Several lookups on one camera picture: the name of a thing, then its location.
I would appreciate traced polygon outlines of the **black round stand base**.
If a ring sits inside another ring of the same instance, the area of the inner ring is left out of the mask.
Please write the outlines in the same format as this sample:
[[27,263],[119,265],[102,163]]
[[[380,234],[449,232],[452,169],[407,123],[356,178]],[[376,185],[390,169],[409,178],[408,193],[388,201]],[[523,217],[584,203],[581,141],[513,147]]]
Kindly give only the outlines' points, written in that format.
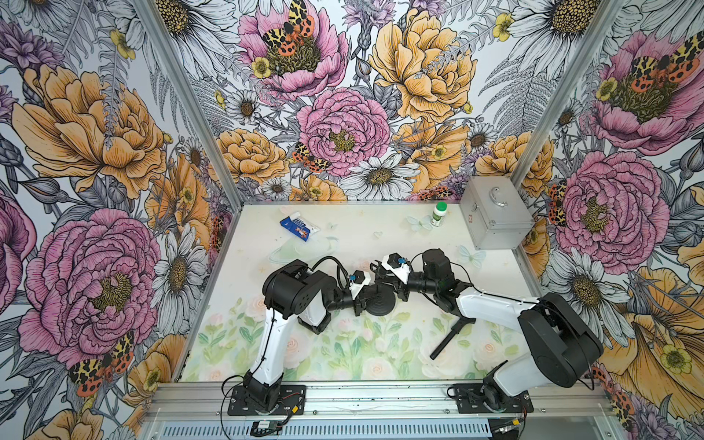
[[364,311],[374,316],[385,316],[390,314],[396,304],[394,290],[388,285],[371,285],[363,289]]

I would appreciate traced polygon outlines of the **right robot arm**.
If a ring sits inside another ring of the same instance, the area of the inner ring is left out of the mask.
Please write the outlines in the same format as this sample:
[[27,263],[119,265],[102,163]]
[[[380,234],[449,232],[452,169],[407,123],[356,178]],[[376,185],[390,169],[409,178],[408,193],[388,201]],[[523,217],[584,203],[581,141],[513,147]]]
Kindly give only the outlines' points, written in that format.
[[530,389],[557,385],[570,388],[591,371],[604,353],[601,339],[556,293],[539,298],[518,298],[483,291],[471,278],[459,279],[441,249],[427,249],[422,267],[397,253],[370,265],[374,277],[400,300],[419,293],[456,322],[430,354],[437,359],[461,330],[478,320],[509,328],[522,335],[524,355],[506,360],[483,379],[476,396],[490,412],[507,409],[509,402]]

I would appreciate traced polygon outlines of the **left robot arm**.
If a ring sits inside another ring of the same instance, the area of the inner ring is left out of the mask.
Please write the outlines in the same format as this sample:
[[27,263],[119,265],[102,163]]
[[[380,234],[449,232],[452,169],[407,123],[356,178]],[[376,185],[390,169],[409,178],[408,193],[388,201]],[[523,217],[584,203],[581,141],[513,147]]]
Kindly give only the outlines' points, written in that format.
[[266,315],[260,349],[242,379],[245,402],[264,414],[279,404],[284,359],[295,326],[319,335],[329,325],[333,310],[351,308],[360,315],[374,293],[368,271],[349,273],[338,266],[332,276],[293,260],[271,273],[262,287]]

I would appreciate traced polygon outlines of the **white green-capped pill bottle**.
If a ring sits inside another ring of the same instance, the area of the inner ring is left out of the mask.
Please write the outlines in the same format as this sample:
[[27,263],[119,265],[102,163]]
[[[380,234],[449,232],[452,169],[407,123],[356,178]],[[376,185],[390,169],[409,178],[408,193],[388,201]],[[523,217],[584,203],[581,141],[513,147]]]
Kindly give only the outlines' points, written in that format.
[[447,215],[447,203],[438,202],[434,206],[434,212],[431,217],[431,224],[434,227],[439,227],[442,224],[444,217]]

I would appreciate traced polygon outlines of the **blue gauze bandage packet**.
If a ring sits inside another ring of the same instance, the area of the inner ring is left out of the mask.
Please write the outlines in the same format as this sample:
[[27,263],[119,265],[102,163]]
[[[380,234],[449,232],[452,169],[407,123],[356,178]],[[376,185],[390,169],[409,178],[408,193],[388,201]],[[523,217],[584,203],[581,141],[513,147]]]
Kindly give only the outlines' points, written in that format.
[[294,212],[280,220],[280,226],[304,242],[320,231],[319,227],[306,220],[300,212]]

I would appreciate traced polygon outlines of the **silver first aid case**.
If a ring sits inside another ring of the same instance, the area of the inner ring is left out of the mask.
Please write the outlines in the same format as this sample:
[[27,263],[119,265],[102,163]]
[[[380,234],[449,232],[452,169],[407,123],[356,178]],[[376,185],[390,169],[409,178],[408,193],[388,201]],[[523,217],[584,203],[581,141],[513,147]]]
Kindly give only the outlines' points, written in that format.
[[478,250],[516,249],[534,226],[524,201],[506,177],[471,177],[459,206]]

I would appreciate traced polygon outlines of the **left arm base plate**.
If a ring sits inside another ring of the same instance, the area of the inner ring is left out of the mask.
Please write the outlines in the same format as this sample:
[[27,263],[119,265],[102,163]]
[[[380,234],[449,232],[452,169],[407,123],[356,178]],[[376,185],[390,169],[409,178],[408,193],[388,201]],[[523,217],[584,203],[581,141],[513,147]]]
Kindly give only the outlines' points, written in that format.
[[304,412],[307,387],[305,385],[275,385],[251,390],[236,386],[229,394],[229,416],[300,415]]

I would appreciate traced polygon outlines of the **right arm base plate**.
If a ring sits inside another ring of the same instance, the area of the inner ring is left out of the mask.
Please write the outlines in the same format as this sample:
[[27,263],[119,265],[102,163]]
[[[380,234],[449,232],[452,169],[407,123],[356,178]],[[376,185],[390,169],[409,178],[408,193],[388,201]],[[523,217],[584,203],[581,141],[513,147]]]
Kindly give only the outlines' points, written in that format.
[[530,414],[534,406],[528,392],[508,396],[492,385],[456,383],[445,391],[460,414]]

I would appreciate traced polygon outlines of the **aluminium front rail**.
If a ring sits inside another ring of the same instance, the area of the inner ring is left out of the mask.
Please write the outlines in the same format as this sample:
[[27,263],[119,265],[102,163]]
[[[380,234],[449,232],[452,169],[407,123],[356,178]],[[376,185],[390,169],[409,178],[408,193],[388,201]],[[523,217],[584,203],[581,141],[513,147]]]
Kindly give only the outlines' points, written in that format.
[[[452,381],[317,381],[306,383],[304,410],[293,421],[324,419],[460,418],[447,396]],[[219,382],[183,382],[159,387],[147,422],[230,422]],[[578,384],[546,385],[528,390],[531,418],[612,415],[601,390]]]

